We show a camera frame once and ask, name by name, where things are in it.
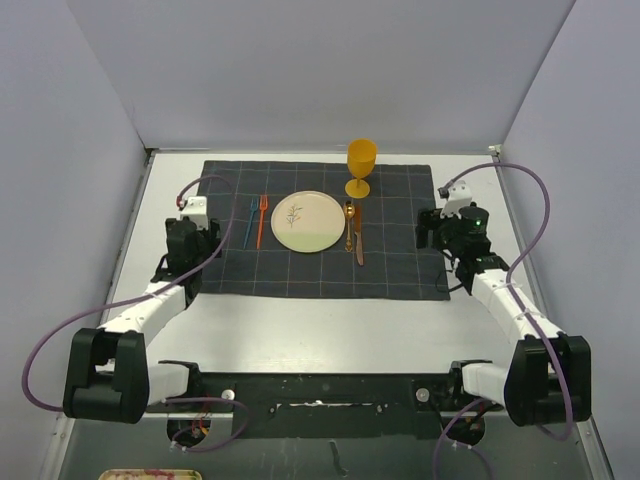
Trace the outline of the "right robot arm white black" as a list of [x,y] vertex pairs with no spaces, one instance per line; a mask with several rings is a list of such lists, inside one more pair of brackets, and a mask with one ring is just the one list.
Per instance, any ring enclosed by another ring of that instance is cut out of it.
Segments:
[[469,408],[484,398],[503,406],[518,426],[582,422],[591,417],[591,349],[550,322],[508,276],[508,264],[491,248],[489,213],[470,204],[445,215],[422,209],[416,246],[450,257],[464,290],[480,302],[513,346],[508,367],[460,360],[445,384],[448,402]]

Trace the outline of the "orange plastic fork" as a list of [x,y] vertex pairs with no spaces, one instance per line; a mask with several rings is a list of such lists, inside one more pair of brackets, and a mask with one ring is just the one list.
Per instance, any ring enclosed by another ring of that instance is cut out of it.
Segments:
[[259,223],[258,223],[258,233],[256,237],[256,249],[259,250],[262,244],[263,230],[264,230],[264,219],[266,212],[268,210],[269,200],[266,194],[260,196],[259,199]]

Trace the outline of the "orange plastic cup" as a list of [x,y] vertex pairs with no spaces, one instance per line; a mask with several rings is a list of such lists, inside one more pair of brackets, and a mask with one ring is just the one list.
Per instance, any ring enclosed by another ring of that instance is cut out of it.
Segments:
[[377,145],[370,139],[360,138],[352,141],[347,147],[347,168],[352,179],[345,185],[345,192],[354,199],[363,199],[370,193],[366,181],[375,167]]

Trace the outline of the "gold metal spoon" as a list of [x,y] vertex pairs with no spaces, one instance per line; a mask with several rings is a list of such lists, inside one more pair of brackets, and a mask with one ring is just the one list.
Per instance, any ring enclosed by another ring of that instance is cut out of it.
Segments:
[[352,252],[353,251],[353,240],[352,240],[352,231],[351,231],[351,227],[352,227],[352,219],[355,216],[355,206],[351,201],[346,201],[344,206],[343,206],[343,213],[344,213],[344,217],[345,217],[345,224],[346,224],[346,243],[345,243],[345,250],[347,252]]

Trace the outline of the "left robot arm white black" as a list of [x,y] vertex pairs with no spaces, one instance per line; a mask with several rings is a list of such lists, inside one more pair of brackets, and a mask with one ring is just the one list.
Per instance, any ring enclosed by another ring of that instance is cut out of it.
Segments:
[[202,269],[221,255],[220,223],[169,218],[165,230],[167,252],[143,299],[102,326],[82,328],[73,336],[63,395],[66,416],[134,424],[149,405],[166,397],[183,411],[202,402],[204,387],[191,378],[195,365],[151,365],[147,347],[200,292]]

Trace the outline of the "copper metal knife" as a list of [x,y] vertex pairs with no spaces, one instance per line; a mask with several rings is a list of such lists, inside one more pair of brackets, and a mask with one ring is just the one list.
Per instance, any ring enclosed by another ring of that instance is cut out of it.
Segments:
[[361,205],[355,206],[355,216],[354,216],[354,234],[356,238],[356,259],[359,266],[364,266],[364,252],[363,252],[363,241],[362,241],[362,209]]

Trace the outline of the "beige plate with plant motif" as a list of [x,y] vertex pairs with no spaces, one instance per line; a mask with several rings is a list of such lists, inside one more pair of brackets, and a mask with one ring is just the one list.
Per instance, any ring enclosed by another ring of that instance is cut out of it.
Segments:
[[332,247],[345,230],[342,206],[318,191],[299,191],[281,200],[271,213],[276,240],[297,253],[317,253]]

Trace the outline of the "dark grey checked cloth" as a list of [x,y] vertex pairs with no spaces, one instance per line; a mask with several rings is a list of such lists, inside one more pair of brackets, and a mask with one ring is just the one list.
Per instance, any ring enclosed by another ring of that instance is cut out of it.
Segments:
[[[297,191],[320,191],[344,203],[349,179],[343,164],[281,161],[207,160],[199,194],[208,200],[209,216],[231,236],[222,256],[203,270],[202,292],[288,298],[380,298],[446,301],[449,299],[444,257],[417,249],[417,213],[435,205],[428,165],[385,165],[368,178],[370,195],[361,205],[364,266],[339,240],[321,253],[296,253],[281,245],[270,228],[274,207]],[[243,239],[249,206],[255,196],[269,200],[262,244],[256,249],[260,212],[249,243]]]

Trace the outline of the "blue plastic fork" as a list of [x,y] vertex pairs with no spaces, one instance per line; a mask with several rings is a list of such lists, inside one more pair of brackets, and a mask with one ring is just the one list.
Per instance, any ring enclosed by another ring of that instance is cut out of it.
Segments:
[[254,217],[255,217],[255,214],[259,210],[259,201],[260,201],[260,197],[259,196],[255,196],[255,197],[253,197],[251,199],[251,202],[250,202],[249,218],[247,220],[247,225],[246,225],[244,239],[243,239],[243,248],[244,249],[247,248],[248,243],[249,243]]

